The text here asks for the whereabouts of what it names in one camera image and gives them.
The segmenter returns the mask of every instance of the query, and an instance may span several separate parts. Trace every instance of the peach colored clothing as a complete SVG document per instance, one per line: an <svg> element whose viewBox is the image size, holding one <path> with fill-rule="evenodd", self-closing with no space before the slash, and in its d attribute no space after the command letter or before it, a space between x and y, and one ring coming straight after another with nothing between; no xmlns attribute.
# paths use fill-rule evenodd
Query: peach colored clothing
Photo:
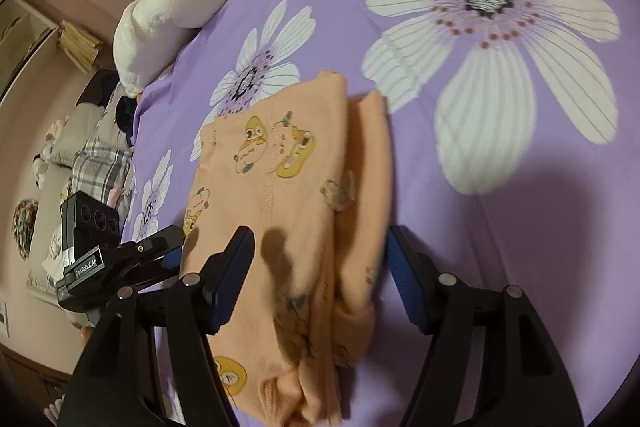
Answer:
<svg viewBox="0 0 640 427"><path fill-rule="evenodd" d="M199 271L239 225L254 230L233 316L209 344L231 402L270 426L339 424L335 363L351 365L370 341L390 147L380 94L348 102L345 86L323 71L201 132L181 272ZM348 137L351 125L362 138ZM336 214L345 165L375 194L356 193ZM334 335L334 320L349 338Z"/></svg>

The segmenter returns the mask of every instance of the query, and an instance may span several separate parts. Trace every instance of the white cloth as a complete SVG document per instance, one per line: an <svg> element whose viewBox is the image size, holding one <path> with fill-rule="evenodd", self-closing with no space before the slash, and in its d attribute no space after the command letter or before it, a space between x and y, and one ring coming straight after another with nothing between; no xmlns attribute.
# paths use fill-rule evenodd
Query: white cloth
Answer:
<svg viewBox="0 0 640 427"><path fill-rule="evenodd" d="M227 0L137 0L113 38L113 58L127 96L141 94Z"/></svg>

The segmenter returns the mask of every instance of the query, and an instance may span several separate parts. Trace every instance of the bed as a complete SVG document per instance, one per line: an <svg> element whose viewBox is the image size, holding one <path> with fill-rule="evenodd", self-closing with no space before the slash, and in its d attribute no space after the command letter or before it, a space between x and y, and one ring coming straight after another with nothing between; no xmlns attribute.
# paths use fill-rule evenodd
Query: bed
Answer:
<svg viewBox="0 0 640 427"><path fill-rule="evenodd" d="M182 224L212 114L339 71L349 95L386 96L393 222L441 271L526 291L590 423L639 354L638 28L638 0L229 0L138 105L123 241ZM376 308L340 374L348 426L398 425L428 349L388 273ZM162 357L161 376L175 406Z"/></svg>

